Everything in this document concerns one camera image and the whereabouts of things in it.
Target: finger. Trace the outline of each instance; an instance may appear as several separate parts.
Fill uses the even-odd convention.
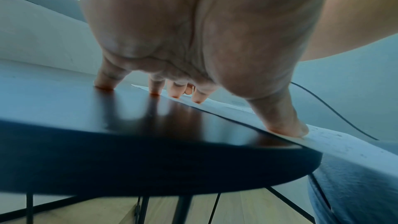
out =
[[[215,90],[201,91],[198,87],[195,87],[194,94],[192,95],[192,101],[196,103],[204,102]]]
[[[269,131],[292,137],[308,134],[307,125],[297,117],[288,88],[248,102]]]
[[[194,91],[194,86],[188,83],[187,88],[185,89],[185,94],[192,95],[193,91]]]
[[[97,88],[113,90],[129,73],[131,73],[131,70],[118,67],[105,56],[102,56],[102,64],[98,70],[94,85]]]
[[[167,93],[169,96],[179,98],[187,89],[188,83],[178,83],[168,80]]]
[[[160,95],[162,89],[165,87],[166,80],[156,75],[149,75],[148,88],[149,93],[152,95]]]

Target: wire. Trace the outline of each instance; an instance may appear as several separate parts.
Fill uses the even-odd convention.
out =
[[[299,84],[297,84],[297,83],[294,83],[294,82],[291,82],[291,84],[293,84],[293,85],[295,85],[295,86],[297,86],[297,87],[299,87],[299,88],[301,88],[301,89],[307,91],[308,93],[310,93],[313,97],[315,97],[316,99],[318,99],[321,103],[323,103],[326,107],[328,107],[331,111],[333,111],[338,117],[340,117],[341,119],[343,119],[346,123],[348,123],[349,125],[351,125],[351,126],[352,126],[354,129],[356,129],[357,131],[361,132],[363,135],[368,136],[368,137],[370,137],[371,139],[380,141],[380,139],[377,139],[377,138],[375,138],[375,137],[373,137],[373,136],[367,134],[366,132],[363,132],[361,129],[359,129],[358,127],[356,127],[355,125],[353,125],[350,121],[348,121],[348,120],[345,119],[342,115],[340,115],[339,112],[337,112],[336,110],[334,110],[329,104],[327,104],[327,103],[326,103],[324,100],[322,100],[319,96],[315,95],[314,93],[312,93],[311,91],[309,91],[309,90],[306,89],[305,87],[303,87],[303,86],[301,86],[301,85],[299,85]]]

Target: black table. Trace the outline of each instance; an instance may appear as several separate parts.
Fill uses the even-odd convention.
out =
[[[0,191],[81,196],[192,195],[286,183],[322,154],[264,131],[92,75],[0,62]]]

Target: sheet of paper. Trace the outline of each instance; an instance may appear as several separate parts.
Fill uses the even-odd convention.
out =
[[[133,86],[148,91],[148,87]],[[260,119],[250,108],[237,107],[211,99],[207,99],[202,104],[197,104],[192,102],[190,96],[187,95],[183,95],[180,99],[169,97],[165,90],[163,90],[161,95],[168,99],[195,107],[220,117],[248,124],[267,131]],[[312,125],[308,125],[308,127],[310,132],[303,138],[293,138],[278,134],[275,135],[324,154],[342,158],[346,161],[398,178],[397,155],[346,133],[323,129]]]

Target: person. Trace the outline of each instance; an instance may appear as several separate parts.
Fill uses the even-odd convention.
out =
[[[288,90],[299,60],[398,32],[398,0],[80,0],[103,52],[95,85],[131,71],[149,88],[203,102],[217,87],[246,99],[269,131],[302,137]],[[378,144],[398,154],[395,143]],[[317,223],[395,223],[398,181],[324,156],[310,176]]]

